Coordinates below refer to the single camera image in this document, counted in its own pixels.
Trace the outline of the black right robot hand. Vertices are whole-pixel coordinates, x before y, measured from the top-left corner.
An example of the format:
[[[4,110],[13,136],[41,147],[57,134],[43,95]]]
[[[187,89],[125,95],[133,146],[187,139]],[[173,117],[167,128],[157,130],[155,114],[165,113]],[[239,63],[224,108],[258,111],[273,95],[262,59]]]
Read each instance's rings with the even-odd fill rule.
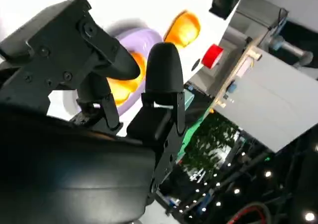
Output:
[[[150,50],[142,107],[122,128],[108,78],[140,69],[89,14],[49,6],[0,44],[0,221],[125,224],[141,217],[186,132],[182,66],[172,43]]]

